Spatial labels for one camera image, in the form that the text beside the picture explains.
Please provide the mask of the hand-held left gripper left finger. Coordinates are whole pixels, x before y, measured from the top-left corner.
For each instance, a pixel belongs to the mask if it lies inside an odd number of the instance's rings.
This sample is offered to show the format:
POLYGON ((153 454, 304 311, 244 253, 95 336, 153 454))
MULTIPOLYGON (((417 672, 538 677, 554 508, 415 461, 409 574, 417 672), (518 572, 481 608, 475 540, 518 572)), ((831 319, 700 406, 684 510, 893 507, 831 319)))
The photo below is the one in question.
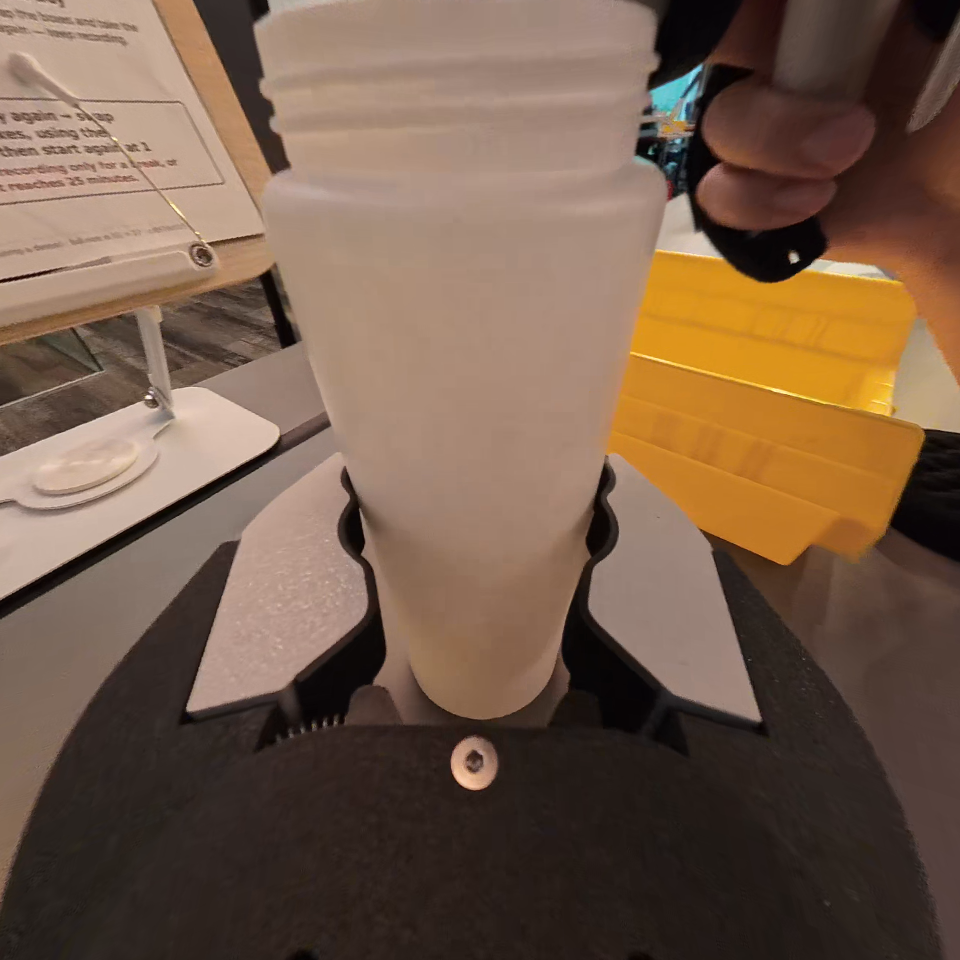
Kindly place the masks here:
POLYGON ((261 510, 237 544, 193 687, 193 721, 267 706, 287 727, 346 718, 386 658, 353 484, 322 464, 261 510))

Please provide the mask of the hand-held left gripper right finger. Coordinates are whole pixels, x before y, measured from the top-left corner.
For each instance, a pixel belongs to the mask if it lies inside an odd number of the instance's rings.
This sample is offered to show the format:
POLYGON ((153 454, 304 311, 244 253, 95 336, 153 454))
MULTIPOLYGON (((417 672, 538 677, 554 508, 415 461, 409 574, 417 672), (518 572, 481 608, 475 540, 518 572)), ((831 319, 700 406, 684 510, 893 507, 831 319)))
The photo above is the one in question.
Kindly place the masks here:
POLYGON ((759 732, 763 719, 714 558, 688 516, 606 457, 587 561, 562 634, 570 689, 602 725, 654 735, 676 715, 759 732))

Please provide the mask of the yellow plastic bin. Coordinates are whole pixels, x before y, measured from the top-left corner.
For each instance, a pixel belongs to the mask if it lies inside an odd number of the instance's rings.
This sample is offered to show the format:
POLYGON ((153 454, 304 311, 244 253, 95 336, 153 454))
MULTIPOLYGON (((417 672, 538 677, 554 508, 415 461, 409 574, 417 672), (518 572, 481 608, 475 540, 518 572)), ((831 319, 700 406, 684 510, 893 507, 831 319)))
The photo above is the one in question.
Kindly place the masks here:
POLYGON ((857 559, 925 439, 893 414, 916 317, 889 279, 805 270, 766 284, 659 250, 607 452, 703 532, 768 561, 811 546, 857 559))

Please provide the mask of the white plastic bottle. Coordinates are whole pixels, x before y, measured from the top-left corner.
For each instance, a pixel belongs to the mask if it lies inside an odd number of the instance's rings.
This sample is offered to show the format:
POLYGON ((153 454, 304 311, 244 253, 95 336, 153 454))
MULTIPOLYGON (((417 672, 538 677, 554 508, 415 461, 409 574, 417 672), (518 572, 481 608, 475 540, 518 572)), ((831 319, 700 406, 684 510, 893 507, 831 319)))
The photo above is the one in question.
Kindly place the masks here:
POLYGON ((666 206, 642 2, 271 2, 265 233, 388 642, 494 719, 554 672, 666 206))

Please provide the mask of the round white disc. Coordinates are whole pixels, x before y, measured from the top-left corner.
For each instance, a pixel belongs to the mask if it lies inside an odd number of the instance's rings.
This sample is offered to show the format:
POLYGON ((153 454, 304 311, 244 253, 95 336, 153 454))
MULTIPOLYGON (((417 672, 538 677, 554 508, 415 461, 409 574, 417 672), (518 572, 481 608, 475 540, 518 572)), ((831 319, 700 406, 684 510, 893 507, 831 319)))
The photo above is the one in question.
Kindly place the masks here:
POLYGON ((97 438, 59 452, 31 474, 30 484, 48 497, 65 497, 101 487, 137 462, 140 444, 127 438, 97 438))

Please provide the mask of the black round mat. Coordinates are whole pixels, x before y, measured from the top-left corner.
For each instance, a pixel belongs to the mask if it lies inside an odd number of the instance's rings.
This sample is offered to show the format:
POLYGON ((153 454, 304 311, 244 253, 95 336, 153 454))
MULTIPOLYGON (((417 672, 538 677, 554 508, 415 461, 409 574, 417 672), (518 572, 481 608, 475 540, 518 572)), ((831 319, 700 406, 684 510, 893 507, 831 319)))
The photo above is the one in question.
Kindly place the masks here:
POLYGON ((959 562, 959 434, 926 429, 891 529, 959 562))

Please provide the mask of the instruction sheet on stand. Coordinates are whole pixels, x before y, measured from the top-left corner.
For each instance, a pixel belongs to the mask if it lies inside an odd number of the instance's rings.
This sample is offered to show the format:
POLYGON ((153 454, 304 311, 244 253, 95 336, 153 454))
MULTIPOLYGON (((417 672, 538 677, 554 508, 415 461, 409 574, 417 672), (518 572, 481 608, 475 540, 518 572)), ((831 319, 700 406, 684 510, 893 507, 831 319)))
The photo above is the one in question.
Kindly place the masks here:
POLYGON ((1 3, 2 345, 274 263, 266 160, 194 2, 1 3))

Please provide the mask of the metal stand bracket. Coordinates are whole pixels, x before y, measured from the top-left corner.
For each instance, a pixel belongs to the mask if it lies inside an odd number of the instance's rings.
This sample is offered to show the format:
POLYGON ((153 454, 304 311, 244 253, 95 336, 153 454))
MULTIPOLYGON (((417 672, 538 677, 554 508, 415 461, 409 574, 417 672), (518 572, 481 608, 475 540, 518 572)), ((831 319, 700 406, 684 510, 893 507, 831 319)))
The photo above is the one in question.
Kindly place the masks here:
POLYGON ((162 413, 166 419, 175 417, 173 388, 162 339, 162 309, 147 306, 134 311, 140 342, 146 360, 149 389, 144 404, 162 413))

